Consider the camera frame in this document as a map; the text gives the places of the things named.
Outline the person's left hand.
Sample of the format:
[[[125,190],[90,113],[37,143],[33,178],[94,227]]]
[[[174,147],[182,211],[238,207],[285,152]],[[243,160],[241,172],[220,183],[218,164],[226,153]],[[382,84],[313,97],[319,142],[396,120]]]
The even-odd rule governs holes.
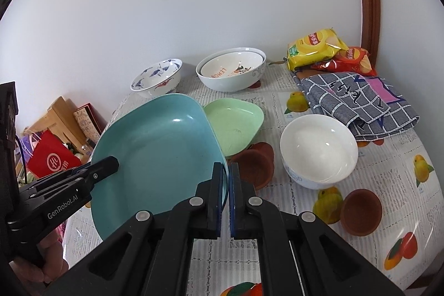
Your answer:
[[[45,260],[43,268],[30,264],[21,258],[16,258],[9,263],[31,295],[41,295],[45,284],[55,281],[69,269],[67,261],[63,258],[63,248],[58,230],[54,229],[43,238],[39,243],[39,248]]]

